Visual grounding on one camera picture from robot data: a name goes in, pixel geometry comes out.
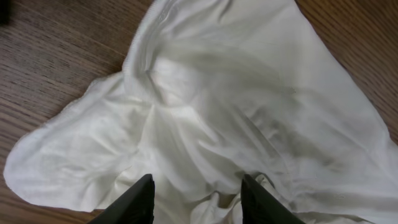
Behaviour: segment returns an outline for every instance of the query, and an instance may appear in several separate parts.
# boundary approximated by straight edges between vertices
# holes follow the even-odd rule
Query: wooden surface
[[[0,171],[15,142],[121,69],[151,0],[14,0],[0,27]],[[297,0],[398,142],[398,1]],[[29,205],[0,178],[0,223],[85,223],[82,213]]]

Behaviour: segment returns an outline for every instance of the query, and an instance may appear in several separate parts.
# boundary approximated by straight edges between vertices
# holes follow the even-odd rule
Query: white fabric
[[[260,172],[307,223],[386,224],[396,170],[386,125],[293,0],[169,0],[123,71],[24,136],[4,177],[30,203],[92,211],[151,173],[155,223],[209,224],[239,223],[239,199],[218,199]]]

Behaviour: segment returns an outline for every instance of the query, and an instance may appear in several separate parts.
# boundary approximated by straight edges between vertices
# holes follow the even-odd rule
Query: crumpled fabric
[[[237,224],[243,174],[266,174],[307,223],[390,224],[396,170],[386,125],[293,0],[159,0],[123,70],[21,138],[4,178],[89,212],[151,173],[154,223]]]

